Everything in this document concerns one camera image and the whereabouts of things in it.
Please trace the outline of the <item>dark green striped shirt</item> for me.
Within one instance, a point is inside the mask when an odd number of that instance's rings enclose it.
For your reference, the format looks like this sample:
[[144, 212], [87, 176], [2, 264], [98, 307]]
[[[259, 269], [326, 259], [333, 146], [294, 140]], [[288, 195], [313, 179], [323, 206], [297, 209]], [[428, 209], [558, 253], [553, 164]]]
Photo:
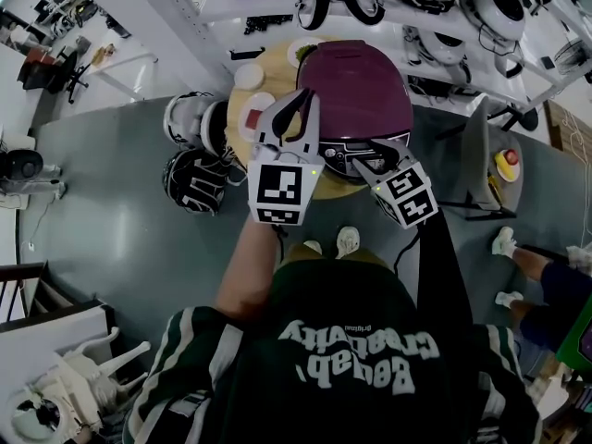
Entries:
[[381, 265], [295, 262], [253, 322], [169, 320], [123, 444], [537, 444], [511, 339], [429, 324]]

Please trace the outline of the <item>black office chair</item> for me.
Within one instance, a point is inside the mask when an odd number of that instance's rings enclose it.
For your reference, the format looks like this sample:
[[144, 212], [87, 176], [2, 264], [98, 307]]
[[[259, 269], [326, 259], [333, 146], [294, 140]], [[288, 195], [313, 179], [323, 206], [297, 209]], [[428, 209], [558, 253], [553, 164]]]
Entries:
[[81, 79], [89, 65], [79, 65], [79, 54], [77, 51], [73, 51], [65, 57], [60, 65], [52, 65], [52, 68], [52, 78], [46, 90], [51, 94], [65, 91], [68, 94], [68, 103], [73, 105], [75, 102], [74, 92], [77, 86], [79, 85], [84, 89], [89, 88], [89, 84]]

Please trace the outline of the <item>person's left forearm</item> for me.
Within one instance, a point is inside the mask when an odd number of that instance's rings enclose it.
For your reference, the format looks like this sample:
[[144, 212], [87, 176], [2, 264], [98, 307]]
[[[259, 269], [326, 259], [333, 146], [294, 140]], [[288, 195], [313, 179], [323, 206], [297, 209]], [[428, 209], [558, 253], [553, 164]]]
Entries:
[[272, 226], [248, 215], [216, 296], [217, 311], [238, 321], [255, 320], [269, 297], [277, 252]]

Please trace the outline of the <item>pile of black small parts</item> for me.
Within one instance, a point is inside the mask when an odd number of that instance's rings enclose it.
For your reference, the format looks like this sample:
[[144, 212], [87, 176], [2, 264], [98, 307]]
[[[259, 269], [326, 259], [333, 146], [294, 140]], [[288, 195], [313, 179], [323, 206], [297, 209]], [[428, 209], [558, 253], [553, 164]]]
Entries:
[[244, 35], [254, 34], [256, 32], [266, 32], [270, 26], [278, 26], [284, 23], [292, 22], [292, 15], [268, 15], [248, 17], [246, 19]]

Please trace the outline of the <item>person's right forearm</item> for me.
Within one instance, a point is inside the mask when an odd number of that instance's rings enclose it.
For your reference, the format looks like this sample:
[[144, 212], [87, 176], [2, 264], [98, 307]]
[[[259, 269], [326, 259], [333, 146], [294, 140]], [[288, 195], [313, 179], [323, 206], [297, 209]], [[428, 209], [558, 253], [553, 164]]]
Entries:
[[417, 309], [436, 331], [463, 330], [473, 324], [461, 269], [441, 210], [418, 227]]

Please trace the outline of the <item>white plate with green food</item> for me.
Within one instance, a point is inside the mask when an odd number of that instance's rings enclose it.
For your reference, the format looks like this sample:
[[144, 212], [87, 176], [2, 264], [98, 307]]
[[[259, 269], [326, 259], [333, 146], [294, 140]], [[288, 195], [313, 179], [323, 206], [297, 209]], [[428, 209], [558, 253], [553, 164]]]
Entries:
[[316, 37], [302, 37], [293, 41], [286, 53], [288, 62], [294, 67], [298, 68], [302, 62], [304, 54], [314, 47], [323, 43], [324, 40]]

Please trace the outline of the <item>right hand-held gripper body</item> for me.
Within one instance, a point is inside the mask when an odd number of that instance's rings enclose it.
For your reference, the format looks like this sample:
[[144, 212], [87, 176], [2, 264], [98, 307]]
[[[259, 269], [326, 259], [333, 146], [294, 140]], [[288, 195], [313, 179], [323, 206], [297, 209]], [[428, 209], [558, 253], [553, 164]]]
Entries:
[[438, 210], [429, 176], [422, 165], [409, 156], [398, 161], [386, 156], [372, 193], [383, 213], [402, 228], [413, 227]]

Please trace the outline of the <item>white side table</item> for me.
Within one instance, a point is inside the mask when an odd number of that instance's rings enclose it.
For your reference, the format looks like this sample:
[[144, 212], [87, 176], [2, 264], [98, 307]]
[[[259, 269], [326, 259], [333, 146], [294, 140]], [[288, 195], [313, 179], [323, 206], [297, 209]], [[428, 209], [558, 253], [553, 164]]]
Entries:
[[0, 355], [63, 351], [107, 335], [109, 308], [82, 304], [0, 325]]

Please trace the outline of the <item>white metal shelf rack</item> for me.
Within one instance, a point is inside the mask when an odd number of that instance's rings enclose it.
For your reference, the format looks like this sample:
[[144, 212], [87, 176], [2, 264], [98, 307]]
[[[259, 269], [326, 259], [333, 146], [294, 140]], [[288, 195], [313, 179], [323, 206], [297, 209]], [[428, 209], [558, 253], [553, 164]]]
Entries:
[[[232, 18], [207, 22], [201, 7], [204, 0], [94, 0], [127, 31], [151, 50], [166, 67], [187, 86], [195, 88], [199, 80], [207, 80], [222, 91], [231, 84], [231, 75], [239, 61], [230, 59], [230, 50], [268, 50], [284, 41], [292, 43], [302, 37], [323, 39], [365, 40], [394, 56], [403, 71], [428, 79], [448, 78], [443, 68], [426, 65], [412, 67], [403, 61], [401, 25], [383, 22], [366, 26], [349, 15], [331, 14], [315, 31], [306, 31], [299, 18], [270, 26], [266, 32], [244, 35], [246, 19]], [[558, 22], [542, 16], [528, 22], [526, 39], [533, 55], [552, 56], [552, 45], [558, 41]], [[500, 100], [517, 105], [528, 102], [549, 87], [536, 73], [524, 68], [512, 80], [502, 77], [494, 68], [493, 55], [468, 45], [467, 54], [475, 86]]]

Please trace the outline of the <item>tan shorts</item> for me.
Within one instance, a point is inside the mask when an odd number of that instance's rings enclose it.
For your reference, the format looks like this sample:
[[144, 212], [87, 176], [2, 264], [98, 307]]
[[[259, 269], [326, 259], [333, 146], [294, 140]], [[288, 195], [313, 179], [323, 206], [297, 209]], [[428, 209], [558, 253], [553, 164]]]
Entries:
[[[279, 268], [291, 263], [309, 260], [326, 260], [327, 258], [322, 254], [313, 250], [304, 243], [293, 244], [288, 249], [284, 259], [280, 262]], [[373, 265], [381, 265], [389, 269], [389, 266], [374, 253], [367, 249], [359, 249], [356, 252], [349, 253], [342, 257], [342, 260], [363, 262]]]

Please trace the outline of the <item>white round frame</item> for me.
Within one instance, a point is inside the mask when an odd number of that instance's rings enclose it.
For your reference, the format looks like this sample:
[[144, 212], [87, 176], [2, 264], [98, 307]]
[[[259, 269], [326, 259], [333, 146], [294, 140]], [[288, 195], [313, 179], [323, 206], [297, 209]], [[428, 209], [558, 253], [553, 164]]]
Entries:
[[26, 442], [40, 442], [51, 438], [61, 423], [57, 405], [41, 393], [25, 389], [15, 397], [10, 424], [15, 434]]

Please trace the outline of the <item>black white patterned helmet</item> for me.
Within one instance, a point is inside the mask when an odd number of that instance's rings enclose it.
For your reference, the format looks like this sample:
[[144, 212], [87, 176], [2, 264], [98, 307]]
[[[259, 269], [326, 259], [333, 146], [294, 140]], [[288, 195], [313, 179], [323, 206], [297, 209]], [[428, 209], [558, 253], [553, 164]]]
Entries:
[[169, 199], [187, 212], [215, 216], [223, 202], [230, 164], [205, 149], [177, 152], [163, 170]]

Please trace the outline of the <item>person's right white shoe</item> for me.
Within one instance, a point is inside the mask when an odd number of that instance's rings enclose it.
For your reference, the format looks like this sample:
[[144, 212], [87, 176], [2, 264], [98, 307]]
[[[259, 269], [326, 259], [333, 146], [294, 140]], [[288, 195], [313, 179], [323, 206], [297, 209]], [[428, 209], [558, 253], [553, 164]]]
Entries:
[[356, 227], [346, 226], [340, 229], [336, 238], [337, 259], [341, 259], [360, 248], [360, 233]]

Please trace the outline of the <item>small white bowl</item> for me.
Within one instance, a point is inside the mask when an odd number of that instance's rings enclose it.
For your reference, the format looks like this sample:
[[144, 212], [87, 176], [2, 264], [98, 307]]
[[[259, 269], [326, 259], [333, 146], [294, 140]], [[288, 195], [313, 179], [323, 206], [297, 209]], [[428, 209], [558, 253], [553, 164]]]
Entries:
[[264, 81], [265, 72], [260, 65], [255, 63], [242, 65], [234, 75], [235, 87], [244, 91], [254, 91], [260, 88]]

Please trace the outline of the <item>purple rice cooker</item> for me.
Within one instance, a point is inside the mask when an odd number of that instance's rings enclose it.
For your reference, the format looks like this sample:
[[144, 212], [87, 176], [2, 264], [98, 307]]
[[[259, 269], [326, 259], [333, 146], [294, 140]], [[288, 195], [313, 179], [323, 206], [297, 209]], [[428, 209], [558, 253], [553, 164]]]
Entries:
[[403, 77], [383, 52], [362, 40], [305, 49], [296, 87], [320, 99], [319, 153], [337, 178], [364, 183], [353, 165], [357, 157], [383, 168], [384, 157], [371, 147], [371, 139], [409, 142], [413, 106]]

